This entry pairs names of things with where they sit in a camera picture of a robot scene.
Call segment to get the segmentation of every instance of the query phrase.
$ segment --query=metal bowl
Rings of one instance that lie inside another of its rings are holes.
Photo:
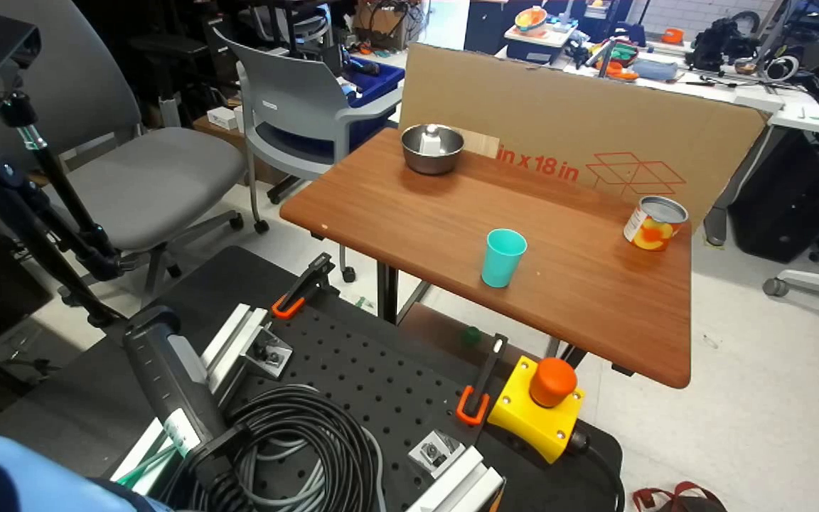
[[[414,125],[404,131],[404,157],[415,174],[449,174],[458,167],[465,134],[446,125]]]

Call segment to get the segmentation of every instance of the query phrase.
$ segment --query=chair backrest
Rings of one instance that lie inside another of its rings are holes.
[[[119,66],[71,0],[0,0],[0,14],[41,27],[44,51],[24,71],[24,91],[34,101],[41,134],[51,150],[136,131],[141,106]],[[34,165],[21,135],[3,121],[0,154]]]
[[[260,121],[311,140],[344,135],[348,128],[337,114],[348,108],[348,98],[323,59],[279,57],[243,44],[229,33],[216,36],[243,59],[252,94],[246,106],[254,108]]]

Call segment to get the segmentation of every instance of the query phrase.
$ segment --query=teal cup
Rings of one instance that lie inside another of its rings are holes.
[[[495,228],[486,234],[483,280],[490,286],[507,286],[526,253],[526,235],[512,228]]]

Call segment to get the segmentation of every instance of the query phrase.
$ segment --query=office chair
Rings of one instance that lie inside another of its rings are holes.
[[[249,165],[260,157],[264,165],[291,174],[296,179],[317,179],[358,147],[375,128],[387,125],[387,117],[401,101],[401,91],[394,87],[368,106],[350,106],[344,87],[323,59],[281,57],[226,40],[243,69],[243,117],[249,128]],[[355,270],[348,266],[344,246],[338,246],[344,280],[355,280]]]
[[[70,181],[105,231],[122,266],[152,258],[148,290],[162,270],[179,275],[168,258],[175,242],[219,225],[246,225],[233,209],[199,222],[243,179],[243,154],[186,128],[141,134],[141,106],[122,71],[71,0],[0,0],[0,14],[41,27],[41,57],[21,73],[41,134],[51,154],[89,160],[70,174]],[[3,120],[0,154],[16,165],[38,167]],[[48,195],[78,228],[71,204],[54,189]],[[256,208],[254,222],[260,234],[267,228]]]

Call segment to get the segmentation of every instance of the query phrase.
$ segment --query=wooden table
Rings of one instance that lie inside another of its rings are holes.
[[[281,204],[284,218],[378,258],[378,290],[394,286],[387,266],[399,266],[620,370],[687,386],[692,239],[637,251],[620,234],[630,212],[594,189],[475,154],[449,175],[419,175],[395,131]],[[486,231],[500,225],[523,231],[530,253],[512,283],[492,290],[479,266]]]

